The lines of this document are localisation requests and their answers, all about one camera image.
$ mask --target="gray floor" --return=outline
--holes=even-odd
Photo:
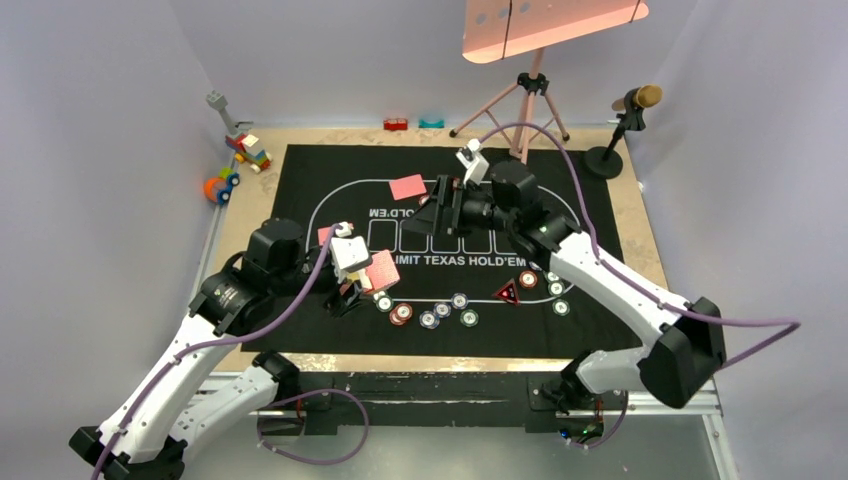
[[[511,428],[372,429],[346,463],[302,465],[256,447],[255,418],[245,419],[189,465],[185,480],[368,479],[718,479],[700,416],[633,416],[597,450],[566,449],[557,435]],[[305,437],[287,450],[320,458],[344,454],[361,429]]]

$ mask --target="black round base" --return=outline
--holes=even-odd
[[[609,180],[621,173],[624,162],[615,150],[610,152],[610,156],[604,160],[606,151],[607,147],[592,147],[586,150],[583,154],[583,165],[595,176]]]

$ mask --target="teal object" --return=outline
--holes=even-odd
[[[435,121],[429,122],[429,121],[424,120],[422,118],[422,119],[418,120],[418,128],[445,128],[445,121],[444,120],[435,120]]]

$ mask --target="black poker mat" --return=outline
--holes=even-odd
[[[577,288],[562,296],[570,311],[553,312],[542,274],[530,290],[519,287],[521,305],[494,299],[493,294],[529,269],[509,248],[504,236],[478,232],[464,241],[402,231],[400,221],[417,208],[414,198],[392,199],[390,180],[420,173],[427,185],[440,174],[462,176],[455,147],[385,147],[290,145],[273,207],[273,216],[300,223],[310,246],[316,231],[349,221],[372,250],[391,249],[400,282],[390,296],[410,303],[413,319],[397,327],[368,302],[343,318],[322,309],[323,295],[310,295],[276,331],[246,344],[246,351],[367,355],[434,355],[512,358],[573,358],[586,349],[618,350],[639,345],[637,337],[609,311]],[[621,259],[615,218],[606,181],[581,170],[582,152],[569,152],[577,164],[589,214],[601,246]],[[505,149],[485,149],[495,163],[509,159]],[[539,179],[544,201],[554,211],[579,217],[571,176],[555,150],[533,150],[528,166]],[[480,315],[465,327],[458,312],[428,330],[418,314],[454,293],[468,295]],[[281,299],[281,312],[290,299]]]

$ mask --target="wall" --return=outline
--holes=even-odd
[[[164,0],[6,3],[0,478],[88,478],[67,441],[176,331],[223,126]]]
[[[644,20],[545,52],[542,71],[566,124],[614,118],[610,103],[654,77],[696,2],[647,3]],[[172,4],[234,116],[263,124],[379,125],[385,116],[429,112],[456,124],[532,60],[529,53],[487,65],[463,59],[461,0]],[[502,122],[518,115],[514,95],[495,109]]]
[[[671,286],[727,316],[804,321],[718,375],[741,478],[841,478],[848,4],[770,5],[698,4],[630,146]],[[733,329],[728,345],[764,335]]]

